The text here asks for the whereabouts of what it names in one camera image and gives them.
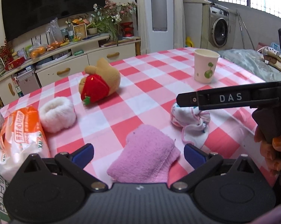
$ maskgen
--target paper cup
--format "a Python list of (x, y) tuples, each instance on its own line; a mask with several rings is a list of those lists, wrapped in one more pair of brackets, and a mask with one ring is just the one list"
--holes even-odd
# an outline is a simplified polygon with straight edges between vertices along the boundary
[(219, 54), (209, 49), (194, 50), (194, 79), (208, 84), (212, 81)]

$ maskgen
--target fingernail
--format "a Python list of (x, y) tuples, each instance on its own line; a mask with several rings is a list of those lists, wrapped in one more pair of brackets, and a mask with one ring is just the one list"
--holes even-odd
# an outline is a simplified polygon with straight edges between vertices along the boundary
[(272, 144), (274, 147), (281, 147), (281, 136), (273, 138)]
[(274, 169), (278, 172), (280, 171), (280, 165), (278, 162), (274, 163)]
[(272, 154), (271, 154), (271, 152), (268, 152), (268, 153), (267, 153), (267, 158), (273, 160), (273, 159), (272, 159)]

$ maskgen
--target black tv screen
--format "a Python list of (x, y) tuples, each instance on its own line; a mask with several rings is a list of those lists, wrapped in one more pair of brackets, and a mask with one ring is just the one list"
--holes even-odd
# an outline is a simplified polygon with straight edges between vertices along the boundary
[(49, 23), (94, 10), (93, 6), (105, 5), (105, 0), (1, 0), (4, 30), (7, 41)]

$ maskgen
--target table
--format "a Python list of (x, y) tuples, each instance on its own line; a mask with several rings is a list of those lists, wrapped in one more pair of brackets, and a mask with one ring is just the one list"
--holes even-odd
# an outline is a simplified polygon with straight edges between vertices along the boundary
[[(45, 86), (1, 109), (4, 117), (10, 112), (33, 105), (39, 108), (54, 97), (64, 96), (73, 101), (77, 122), (57, 134), (46, 134), (52, 156), (58, 152), (73, 152), (86, 143), (95, 148), (94, 159), (85, 170), (109, 186), (111, 178), (107, 168), (120, 155), (129, 132), (140, 124), (149, 124), (175, 139), (182, 152), (169, 172), (168, 184), (177, 181), (193, 168), (183, 156), (181, 130), (170, 122), (171, 106), (177, 94), (196, 90), (263, 82), (241, 67), (219, 59), (213, 82), (203, 85), (194, 80), (193, 48), (174, 49), (149, 55), (141, 55), (111, 63), (121, 73), (121, 85), (117, 93), (87, 108), (78, 92), (78, 84), (84, 73), (71, 75)], [(218, 152), (225, 158), (237, 158), (248, 154), (273, 185), (264, 158), (259, 153), (259, 143), (253, 141), (256, 123), (249, 107), (211, 110), (210, 134), (203, 151)]]

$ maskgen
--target metal rod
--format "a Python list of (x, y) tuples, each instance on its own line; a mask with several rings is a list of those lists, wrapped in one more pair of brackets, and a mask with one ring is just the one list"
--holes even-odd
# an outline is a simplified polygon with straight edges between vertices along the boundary
[(242, 35), (242, 41), (243, 41), (243, 48), (245, 49), (244, 34), (243, 34), (243, 30), (242, 30), (240, 15), (239, 15), (239, 13), (238, 13), (238, 10), (236, 10), (236, 12), (237, 12), (237, 15), (238, 15), (238, 20), (239, 20), (240, 29), (241, 29), (241, 35)]
[(242, 21), (242, 23), (243, 23), (243, 25), (244, 25), (244, 28), (245, 28), (246, 31), (247, 31), (247, 34), (248, 34), (248, 37), (249, 37), (250, 42), (251, 42), (251, 44), (252, 44), (253, 50), (255, 50), (255, 47), (254, 47), (254, 45), (253, 45), (252, 39), (251, 39), (251, 37), (250, 37), (250, 34), (249, 34), (249, 32), (248, 32), (248, 30), (247, 30), (247, 28), (246, 28), (246, 25), (245, 25), (245, 23), (244, 23), (244, 21), (243, 21), (241, 15), (239, 15), (239, 16), (240, 16), (240, 19), (241, 19), (241, 21)]

